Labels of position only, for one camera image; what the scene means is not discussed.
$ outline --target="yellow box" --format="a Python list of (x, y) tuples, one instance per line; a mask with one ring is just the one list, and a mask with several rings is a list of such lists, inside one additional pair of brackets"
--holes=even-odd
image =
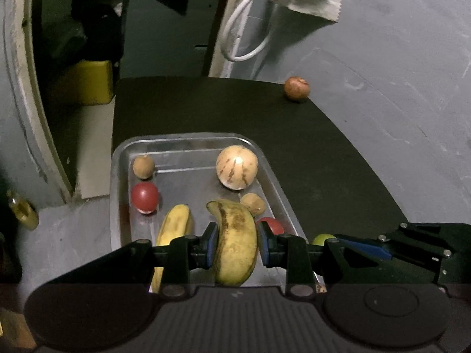
[(80, 61), (55, 82), (48, 94), (57, 104), (102, 105), (112, 99), (111, 61)]

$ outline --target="red ball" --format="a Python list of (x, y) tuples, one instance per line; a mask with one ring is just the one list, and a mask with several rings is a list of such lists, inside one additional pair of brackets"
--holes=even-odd
[(281, 235), (282, 233), (284, 233), (283, 226), (274, 217), (263, 217), (257, 222), (257, 224), (260, 222), (267, 222), (268, 226), (270, 227), (270, 230), (273, 232), (274, 235)]
[(150, 182), (136, 184), (131, 191), (131, 203), (142, 214), (151, 214), (159, 205), (159, 191)]

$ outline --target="metal tray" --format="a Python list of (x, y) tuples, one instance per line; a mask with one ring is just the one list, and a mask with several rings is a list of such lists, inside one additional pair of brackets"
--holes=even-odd
[[(239, 192), (226, 189), (215, 172), (216, 158), (225, 147), (243, 145), (258, 157), (258, 173), (248, 188)], [(139, 182), (132, 172), (132, 162), (138, 155), (149, 155), (155, 161), (153, 183), (161, 198), (157, 212), (145, 216), (130, 206), (130, 190)], [(150, 239), (155, 242), (165, 214), (177, 204), (187, 204), (195, 220), (195, 235), (202, 235), (210, 221), (206, 203), (214, 199), (239, 201), (239, 196), (254, 192), (265, 199), (267, 210), (260, 217), (275, 217), (285, 231), (305, 238), (296, 216), (283, 193), (267, 159), (251, 140), (237, 134), (193, 133), (169, 134), (131, 138), (115, 150), (111, 164), (110, 226), (111, 248), (118, 249), (133, 240)], [(267, 269), (260, 255), (253, 274), (244, 286), (283, 287), (285, 271)], [(191, 272), (192, 284), (210, 285), (212, 273)]]

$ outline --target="banana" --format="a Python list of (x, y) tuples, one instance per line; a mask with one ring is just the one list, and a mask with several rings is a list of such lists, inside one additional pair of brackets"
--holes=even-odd
[(213, 263), (216, 283), (238, 287), (257, 261), (257, 231), (249, 210), (231, 200), (210, 201), (206, 208), (217, 219), (219, 242)]
[[(192, 231), (193, 218), (189, 207), (184, 204), (178, 204), (163, 219), (155, 245), (157, 247), (168, 246), (173, 239), (188, 235)], [(163, 267), (154, 268), (154, 277), (152, 277), (151, 282), (152, 292), (154, 293), (159, 292), (162, 273)]]

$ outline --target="table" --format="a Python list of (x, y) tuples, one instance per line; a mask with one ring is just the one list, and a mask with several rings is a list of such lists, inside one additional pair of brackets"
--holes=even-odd
[(405, 217), (374, 171), (311, 101), (283, 86), (209, 77), (122, 79), (112, 149), (141, 135), (242, 134), (261, 147), (309, 240), (320, 233), (376, 238)]

